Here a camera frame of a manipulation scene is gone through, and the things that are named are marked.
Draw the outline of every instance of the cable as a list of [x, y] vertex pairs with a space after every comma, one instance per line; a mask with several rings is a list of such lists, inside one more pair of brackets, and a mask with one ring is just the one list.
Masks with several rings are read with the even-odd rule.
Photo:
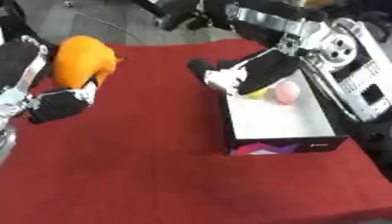
[[136, 42], [137, 42], [139, 45], [141, 45], [141, 46], [146, 46], [146, 44], [145, 44], [138, 36], [136, 36], [135, 34], [132, 34], [130, 31], [127, 31], [127, 30], [121, 28], [121, 27], [118, 26], [118, 25], [112, 24], [112, 23], [110, 23], [110, 22], [108, 22], [108, 21], [101, 20], [101, 19], [96, 18], [96, 17], [90, 17], [89, 15], [84, 14], [84, 13], [81, 13], [81, 12], [78, 12], [78, 11], [75, 11], [75, 14], [76, 14], [76, 15], [79, 15], [79, 16], [83, 16], [83, 17], [85, 17], [85, 18], [89, 18], [89, 19], [91, 19], [91, 20], [94, 20], [94, 21], [97, 21], [97, 22], [100, 22], [100, 23], [103, 23], [103, 24], [105, 24], [105, 25], [110, 25], [110, 26], [116, 28], [116, 29], [119, 30], [119, 31], [125, 32], [127, 35], [129, 35], [129, 36], [132, 37], [134, 40], [136, 40]]

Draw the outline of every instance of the floor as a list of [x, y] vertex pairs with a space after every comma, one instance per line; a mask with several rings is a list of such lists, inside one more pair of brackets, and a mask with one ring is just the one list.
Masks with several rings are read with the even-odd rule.
[[[73, 35], [88, 35], [116, 44], [147, 46], [236, 38], [232, 32], [214, 28], [188, 31], [181, 27], [173, 32], [161, 31], [154, 26], [154, 17], [130, 0], [74, 0], [73, 8], [65, 7], [62, 0], [17, 1], [25, 9], [31, 27], [43, 38], [56, 43]], [[79, 13], [110, 22], [131, 35]]]

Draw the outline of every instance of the pink ball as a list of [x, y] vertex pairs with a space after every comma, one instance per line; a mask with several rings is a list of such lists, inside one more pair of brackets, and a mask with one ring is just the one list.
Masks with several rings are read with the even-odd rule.
[[277, 84], [275, 87], [275, 98], [283, 105], [292, 104], [300, 95], [301, 89], [297, 83], [285, 80]]

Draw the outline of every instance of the red table surface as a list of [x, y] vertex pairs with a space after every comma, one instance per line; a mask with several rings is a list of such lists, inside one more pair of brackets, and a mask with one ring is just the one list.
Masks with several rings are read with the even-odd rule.
[[392, 218], [392, 185], [352, 141], [327, 153], [224, 156], [218, 95], [186, 68], [245, 40], [113, 45], [129, 60], [82, 115], [33, 126], [0, 169], [0, 223], [282, 223]]

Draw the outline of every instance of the open box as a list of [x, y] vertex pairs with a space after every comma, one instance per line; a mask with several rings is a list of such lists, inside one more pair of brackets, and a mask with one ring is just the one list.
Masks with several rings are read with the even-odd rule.
[[250, 99], [224, 96], [227, 147], [231, 155], [289, 154], [333, 151], [347, 135], [329, 102], [296, 71], [287, 80], [296, 82], [301, 95], [292, 105], [280, 105], [270, 96]]

